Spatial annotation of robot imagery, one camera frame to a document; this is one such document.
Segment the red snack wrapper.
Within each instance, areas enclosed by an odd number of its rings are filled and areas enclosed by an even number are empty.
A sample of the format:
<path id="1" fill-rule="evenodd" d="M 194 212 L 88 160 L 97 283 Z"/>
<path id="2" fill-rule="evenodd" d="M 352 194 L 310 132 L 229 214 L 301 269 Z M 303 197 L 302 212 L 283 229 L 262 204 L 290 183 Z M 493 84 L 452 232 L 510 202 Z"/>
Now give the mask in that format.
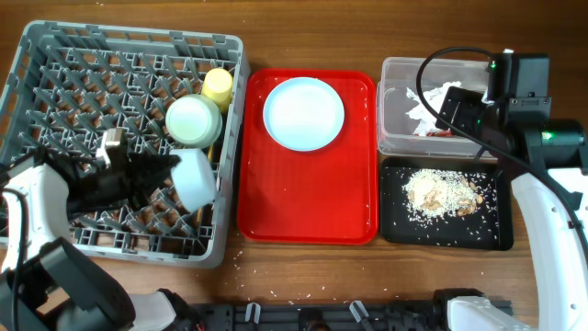
<path id="1" fill-rule="evenodd" d="M 451 131 L 430 131 L 426 134 L 427 137 L 452 137 Z"/>

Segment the white bowl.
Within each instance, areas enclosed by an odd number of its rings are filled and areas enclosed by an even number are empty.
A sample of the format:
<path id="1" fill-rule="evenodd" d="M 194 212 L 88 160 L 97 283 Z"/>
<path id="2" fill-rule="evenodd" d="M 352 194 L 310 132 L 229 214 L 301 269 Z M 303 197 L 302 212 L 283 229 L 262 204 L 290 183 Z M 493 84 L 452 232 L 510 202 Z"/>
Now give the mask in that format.
<path id="1" fill-rule="evenodd" d="M 200 149 L 174 149 L 170 155 L 180 161 L 171 169 L 171 178 L 180 202 L 189 212 L 215 199 L 216 181 L 211 164 Z"/>

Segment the white napkin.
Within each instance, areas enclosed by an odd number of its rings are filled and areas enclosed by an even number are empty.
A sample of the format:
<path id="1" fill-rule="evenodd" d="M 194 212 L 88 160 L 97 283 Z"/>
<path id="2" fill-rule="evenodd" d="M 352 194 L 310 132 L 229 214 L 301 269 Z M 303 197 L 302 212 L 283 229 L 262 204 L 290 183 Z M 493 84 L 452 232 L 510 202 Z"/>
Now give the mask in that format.
<path id="1" fill-rule="evenodd" d="M 424 98 L 427 103 L 436 111 L 439 112 L 441 109 L 443 102 L 445 101 L 445 97 L 447 95 L 447 91 L 450 87 L 461 87 L 462 83 L 460 81 L 455 82 L 445 82 L 441 87 L 433 88 L 428 91 L 424 91 Z M 406 91 L 406 96 L 417 103 L 411 110 L 406 112 L 406 115 L 411 120 L 417 121 L 417 126 L 413 130 L 413 135 L 417 136 L 426 136 L 426 134 L 430 131 L 448 131 L 443 129 L 438 129 L 436 127 L 436 117 L 433 116 L 427 108 L 424 106 L 423 102 L 419 98 L 418 94 L 412 91 L 410 88 Z"/>

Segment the wooden chopstick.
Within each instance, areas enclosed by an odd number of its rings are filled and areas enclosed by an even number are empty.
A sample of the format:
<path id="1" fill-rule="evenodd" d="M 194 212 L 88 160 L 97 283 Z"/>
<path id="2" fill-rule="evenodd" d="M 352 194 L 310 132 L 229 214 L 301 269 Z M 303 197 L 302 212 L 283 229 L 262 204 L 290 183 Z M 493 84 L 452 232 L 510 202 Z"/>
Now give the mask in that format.
<path id="1" fill-rule="evenodd" d="M 208 161 L 212 161 L 213 154 L 214 154 L 214 146 L 211 145 L 208 148 L 208 153 L 207 153 Z M 199 208 L 199 210 L 198 210 L 198 214 L 197 214 L 198 225 L 201 225 L 203 223 L 205 209 L 206 209 L 206 205 L 204 207 Z"/>

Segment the green saucer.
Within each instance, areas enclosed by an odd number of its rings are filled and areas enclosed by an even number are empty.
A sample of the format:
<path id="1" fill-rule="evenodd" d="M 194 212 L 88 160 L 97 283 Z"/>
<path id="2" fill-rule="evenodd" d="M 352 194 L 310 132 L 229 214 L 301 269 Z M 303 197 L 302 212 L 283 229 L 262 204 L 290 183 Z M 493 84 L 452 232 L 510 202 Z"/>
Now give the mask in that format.
<path id="1" fill-rule="evenodd" d="M 174 101 L 165 115 L 165 127 L 171 137 L 185 147 L 204 149 L 220 137 L 222 115 L 218 106 L 199 94 L 185 95 Z"/>

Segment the food scraps and rice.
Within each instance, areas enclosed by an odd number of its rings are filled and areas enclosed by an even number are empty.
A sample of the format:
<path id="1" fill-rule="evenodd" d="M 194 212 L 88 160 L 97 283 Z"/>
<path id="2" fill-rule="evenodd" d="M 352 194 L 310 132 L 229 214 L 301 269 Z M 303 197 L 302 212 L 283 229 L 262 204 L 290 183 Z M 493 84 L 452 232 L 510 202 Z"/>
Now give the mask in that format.
<path id="1" fill-rule="evenodd" d="M 494 244 L 500 230 L 496 179 L 481 171 L 402 168 L 391 232 L 419 244 Z"/>

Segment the yellow cup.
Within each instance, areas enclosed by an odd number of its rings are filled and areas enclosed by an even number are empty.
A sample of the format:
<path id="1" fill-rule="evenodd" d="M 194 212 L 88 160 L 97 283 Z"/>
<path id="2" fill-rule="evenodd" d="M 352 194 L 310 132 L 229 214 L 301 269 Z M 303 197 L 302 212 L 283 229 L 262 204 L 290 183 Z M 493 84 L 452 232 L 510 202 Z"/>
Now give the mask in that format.
<path id="1" fill-rule="evenodd" d="M 233 78 L 229 71 L 222 68 L 207 72 L 200 94 L 210 99 L 220 110 L 226 113 L 232 102 Z"/>

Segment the light blue plate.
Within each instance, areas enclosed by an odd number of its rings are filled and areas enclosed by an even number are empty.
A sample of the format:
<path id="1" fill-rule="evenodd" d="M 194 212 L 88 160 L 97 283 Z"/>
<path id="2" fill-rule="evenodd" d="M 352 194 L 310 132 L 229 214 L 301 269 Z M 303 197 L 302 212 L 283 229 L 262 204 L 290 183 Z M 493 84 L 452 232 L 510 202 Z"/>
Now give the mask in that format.
<path id="1" fill-rule="evenodd" d="M 290 151 L 313 152 L 337 138 L 345 123 L 345 106 L 323 80 L 294 77 L 271 90 L 262 116 L 277 144 Z"/>

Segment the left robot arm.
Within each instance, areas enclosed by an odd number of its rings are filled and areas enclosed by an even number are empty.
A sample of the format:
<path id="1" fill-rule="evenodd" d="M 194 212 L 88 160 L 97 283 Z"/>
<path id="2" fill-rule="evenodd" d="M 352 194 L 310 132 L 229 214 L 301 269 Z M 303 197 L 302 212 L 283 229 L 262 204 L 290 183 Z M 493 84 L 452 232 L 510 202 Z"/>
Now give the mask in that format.
<path id="1" fill-rule="evenodd" d="M 71 215 L 119 201 L 138 209 L 180 162 L 114 149 L 82 176 L 82 159 L 35 149 L 1 175 L 9 247 L 1 268 L 1 323 L 9 330 L 186 330 L 198 316 L 176 293 L 130 295 L 71 242 Z"/>

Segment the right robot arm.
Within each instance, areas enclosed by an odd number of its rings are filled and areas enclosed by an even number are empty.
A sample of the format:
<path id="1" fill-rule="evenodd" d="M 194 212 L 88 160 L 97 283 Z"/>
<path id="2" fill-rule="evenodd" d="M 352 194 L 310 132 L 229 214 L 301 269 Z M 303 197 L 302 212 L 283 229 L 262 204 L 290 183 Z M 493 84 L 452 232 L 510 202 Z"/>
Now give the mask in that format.
<path id="1" fill-rule="evenodd" d="M 486 51 L 484 93 L 449 89 L 438 127 L 496 157 L 522 212 L 537 283 L 541 330 L 587 327 L 587 132 L 553 119 L 549 58 Z"/>

